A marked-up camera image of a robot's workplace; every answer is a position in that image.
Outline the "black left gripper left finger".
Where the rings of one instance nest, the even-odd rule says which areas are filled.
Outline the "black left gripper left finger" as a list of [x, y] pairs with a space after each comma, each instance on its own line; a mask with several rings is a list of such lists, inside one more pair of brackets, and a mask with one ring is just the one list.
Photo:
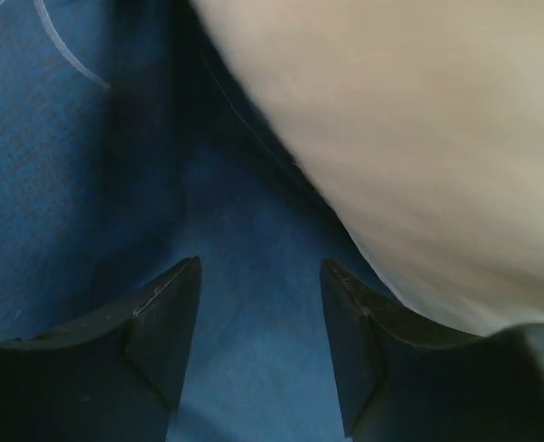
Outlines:
[[185, 259], [127, 297], [36, 338], [0, 343], [0, 441], [163, 441], [200, 303]]

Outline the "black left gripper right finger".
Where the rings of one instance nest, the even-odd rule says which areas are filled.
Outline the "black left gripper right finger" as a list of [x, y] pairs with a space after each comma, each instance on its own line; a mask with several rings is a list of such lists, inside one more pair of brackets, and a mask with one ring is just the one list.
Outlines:
[[478, 337], [430, 321], [325, 260], [321, 295], [354, 441], [544, 442], [544, 324]]

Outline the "blue denim pillowcase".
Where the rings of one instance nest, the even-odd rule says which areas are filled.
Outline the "blue denim pillowcase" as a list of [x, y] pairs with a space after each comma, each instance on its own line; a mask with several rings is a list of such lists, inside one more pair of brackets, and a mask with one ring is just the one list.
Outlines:
[[171, 441], [340, 441], [319, 292], [377, 279], [178, 1], [0, 1], [0, 341], [188, 256], [203, 294]]

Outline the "white pillow yellow underside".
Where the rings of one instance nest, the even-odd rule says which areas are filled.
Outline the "white pillow yellow underside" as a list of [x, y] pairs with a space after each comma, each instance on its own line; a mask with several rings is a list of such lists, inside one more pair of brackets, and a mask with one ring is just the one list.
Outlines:
[[544, 322], [544, 1], [196, 1], [229, 71], [408, 308]]

